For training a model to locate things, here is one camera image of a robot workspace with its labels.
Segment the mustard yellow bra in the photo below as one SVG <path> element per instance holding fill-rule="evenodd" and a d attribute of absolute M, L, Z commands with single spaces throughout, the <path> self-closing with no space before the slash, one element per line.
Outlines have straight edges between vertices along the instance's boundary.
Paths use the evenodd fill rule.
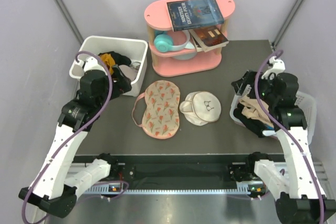
<path fill-rule="evenodd" d="M 106 67 L 108 68 L 110 74 L 113 75 L 114 73 L 113 66 L 116 63 L 112 55 L 110 53 L 103 53 L 103 54 L 99 54 L 99 57 L 103 61 L 103 63 L 106 65 Z"/>

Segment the white mesh laundry bag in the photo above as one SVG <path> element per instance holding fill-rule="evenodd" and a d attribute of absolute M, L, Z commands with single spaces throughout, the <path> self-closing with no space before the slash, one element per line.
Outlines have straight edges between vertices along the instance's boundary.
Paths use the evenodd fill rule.
<path fill-rule="evenodd" d="M 196 126 L 219 120 L 222 106 L 219 99 L 207 91 L 189 93 L 179 106 L 185 118 Z"/>

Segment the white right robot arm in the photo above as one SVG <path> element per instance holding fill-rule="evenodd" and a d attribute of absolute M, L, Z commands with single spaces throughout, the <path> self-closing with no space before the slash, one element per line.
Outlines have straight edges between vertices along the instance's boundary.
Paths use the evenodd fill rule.
<path fill-rule="evenodd" d="M 296 104 L 299 89 L 295 75 L 285 71 L 280 53 L 270 55 L 258 71 L 247 71 L 232 83 L 239 96 L 234 116 L 255 134 L 273 130 L 283 150 L 287 170 L 277 170 L 266 153 L 247 156 L 247 177 L 261 179 L 276 203 L 281 223 L 324 223 L 335 213 L 335 200 L 328 199 L 317 178 L 308 144 L 308 123 Z"/>

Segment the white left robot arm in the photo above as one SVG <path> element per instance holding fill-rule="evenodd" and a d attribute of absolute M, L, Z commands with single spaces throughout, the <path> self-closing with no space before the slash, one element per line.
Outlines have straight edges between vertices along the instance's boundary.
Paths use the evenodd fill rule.
<path fill-rule="evenodd" d="M 76 152 L 108 102 L 132 89 L 130 79 L 117 64 L 99 58 L 77 61 L 84 67 L 76 96 L 66 103 L 44 164 L 28 187 L 19 192 L 24 204 L 32 204 L 50 216 L 64 218 L 79 197 L 101 180 L 120 180 L 118 161 L 107 153 L 69 177 Z"/>

